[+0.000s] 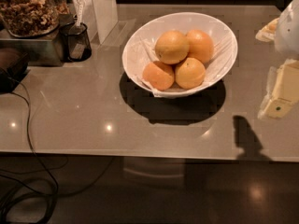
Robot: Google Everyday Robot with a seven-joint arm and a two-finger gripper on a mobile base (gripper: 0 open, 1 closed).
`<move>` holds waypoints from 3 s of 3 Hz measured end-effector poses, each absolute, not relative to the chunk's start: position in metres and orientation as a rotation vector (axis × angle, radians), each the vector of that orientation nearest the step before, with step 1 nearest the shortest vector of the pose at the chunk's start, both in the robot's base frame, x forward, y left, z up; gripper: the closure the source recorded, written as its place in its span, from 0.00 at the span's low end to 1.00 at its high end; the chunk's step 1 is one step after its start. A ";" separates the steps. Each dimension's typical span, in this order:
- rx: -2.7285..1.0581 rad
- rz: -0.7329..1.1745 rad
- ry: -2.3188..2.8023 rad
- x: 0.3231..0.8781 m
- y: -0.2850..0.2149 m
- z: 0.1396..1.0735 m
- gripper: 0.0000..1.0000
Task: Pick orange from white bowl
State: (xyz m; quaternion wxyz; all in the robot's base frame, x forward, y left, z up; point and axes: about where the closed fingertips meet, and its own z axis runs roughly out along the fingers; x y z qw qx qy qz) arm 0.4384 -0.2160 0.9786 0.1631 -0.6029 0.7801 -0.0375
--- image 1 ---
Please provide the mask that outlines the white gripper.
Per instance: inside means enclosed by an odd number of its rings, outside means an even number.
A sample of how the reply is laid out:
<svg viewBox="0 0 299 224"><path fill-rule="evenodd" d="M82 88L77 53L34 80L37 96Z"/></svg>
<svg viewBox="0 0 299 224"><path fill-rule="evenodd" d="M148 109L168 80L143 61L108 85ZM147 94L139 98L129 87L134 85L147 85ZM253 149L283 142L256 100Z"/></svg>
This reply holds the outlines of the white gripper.
<svg viewBox="0 0 299 224"><path fill-rule="evenodd" d="M259 119L282 119L299 102L299 0L292 0L279 18L258 31L262 42L274 40L275 49L288 58L279 68L271 67Z"/></svg>

